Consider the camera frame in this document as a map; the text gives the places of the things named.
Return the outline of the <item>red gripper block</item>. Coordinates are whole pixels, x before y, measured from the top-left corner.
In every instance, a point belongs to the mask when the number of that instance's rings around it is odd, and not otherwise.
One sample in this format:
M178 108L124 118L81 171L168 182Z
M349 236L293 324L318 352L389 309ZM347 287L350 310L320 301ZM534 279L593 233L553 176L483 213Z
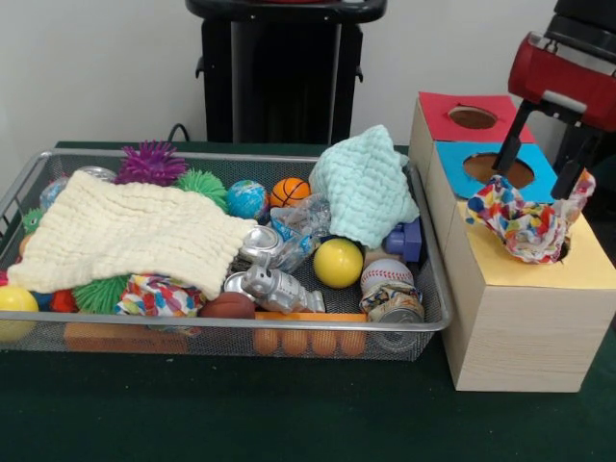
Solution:
M565 130L554 163L552 197L567 199L594 162L604 132L615 131L615 36L528 33L511 67L508 90L523 101L492 166L495 172L512 167L526 121L541 104L569 112L574 122L587 126Z

